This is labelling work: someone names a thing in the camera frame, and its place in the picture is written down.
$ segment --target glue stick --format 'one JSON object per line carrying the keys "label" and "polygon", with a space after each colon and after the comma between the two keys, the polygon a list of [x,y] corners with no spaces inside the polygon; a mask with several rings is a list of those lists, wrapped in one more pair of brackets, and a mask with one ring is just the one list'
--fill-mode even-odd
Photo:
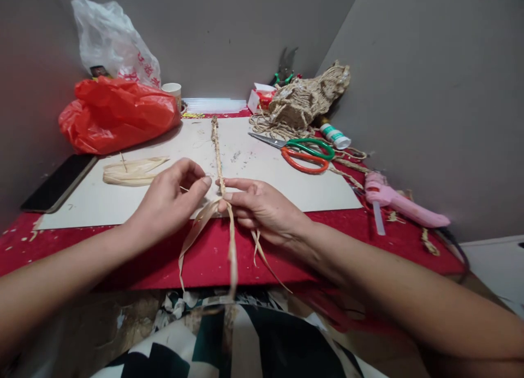
{"label": "glue stick", "polygon": [[347,138],[340,130],[335,129],[335,127],[329,124],[327,118],[322,118],[320,124],[322,134],[324,134],[328,141],[333,142],[333,145],[335,145],[338,150],[344,150],[351,145],[351,139]]}

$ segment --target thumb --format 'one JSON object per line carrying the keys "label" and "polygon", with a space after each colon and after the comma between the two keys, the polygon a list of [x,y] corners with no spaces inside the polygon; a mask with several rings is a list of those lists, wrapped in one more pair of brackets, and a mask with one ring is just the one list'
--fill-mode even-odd
{"label": "thumb", "polygon": [[188,202],[189,205],[191,205],[192,207],[194,206],[194,208],[196,208],[202,200],[202,198],[204,198],[206,193],[209,191],[210,186],[211,178],[209,176],[206,176],[194,182],[191,185],[190,189],[187,191],[187,193],[183,194],[182,196],[184,197],[184,200]]}
{"label": "thumb", "polygon": [[257,197],[244,191],[241,193],[226,193],[223,199],[233,206],[241,206],[249,210],[254,210],[257,204]]}

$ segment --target white cup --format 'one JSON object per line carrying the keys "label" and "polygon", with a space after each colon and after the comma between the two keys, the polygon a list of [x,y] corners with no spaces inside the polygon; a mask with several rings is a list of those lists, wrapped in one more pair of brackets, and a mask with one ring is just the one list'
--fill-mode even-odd
{"label": "white cup", "polygon": [[176,99],[176,106],[179,111],[182,111],[182,85],[179,83],[165,83],[162,85],[162,90]]}

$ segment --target pink glue gun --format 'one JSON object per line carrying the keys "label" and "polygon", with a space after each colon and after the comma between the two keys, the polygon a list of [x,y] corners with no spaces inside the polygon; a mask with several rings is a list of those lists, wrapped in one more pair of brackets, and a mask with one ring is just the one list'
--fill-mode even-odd
{"label": "pink glue gun", "polygon": [[379,235],[385,235],[382,214],[380,212],[381,206],[389,206],[426,228],[439,228],[450,224],[446,216],[424,209],[415,202],[397,193],[393,188],[388,186],[386,178],[379,172],[369,172],[366,175],[365,190],[366,200],[373,205]]}

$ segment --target orange-handled scissors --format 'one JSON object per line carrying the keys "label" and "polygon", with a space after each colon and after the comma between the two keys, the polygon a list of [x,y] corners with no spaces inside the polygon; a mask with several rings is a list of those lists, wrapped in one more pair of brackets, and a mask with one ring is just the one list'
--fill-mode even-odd
{"label": "orange-handled scissors", "polygon": [[[295,140],[289,140],[289,141],[282,141],[270,137],[266,137],[264,135],[254,134],[254,133],[248,133],[250,136],[265,142],[273,147],[276,147],[277,149],[280,149],[282,153],[282,157],[288,162],[289,165],[291,165],[293,168],[304,172],[309,173],[312,175],[318,175],[319,173],[324,172],[328,169],[329,161],[333,159],[335,156],[335,151],[331,146],[329,146],[327,143],[313,139],[313,138],[304,138],[304,139],[295,139]],[[307,146],[304,146],[303,143],[313,143],[317,145],[318,147],[326,149],[328,154],[324,154],[322,152],[316,151],[312,148],[309,148]],[[305,152],[309,153],[300,153],[293,151],[289,149],[287,146],[293,146],[297,147],[301,150],[304,150]],[[314,163],[320,166],[320,168],[308,168],[305,166],[300,165],[296,161],[294,161],[293,158],[309,161],[310,163]]]}

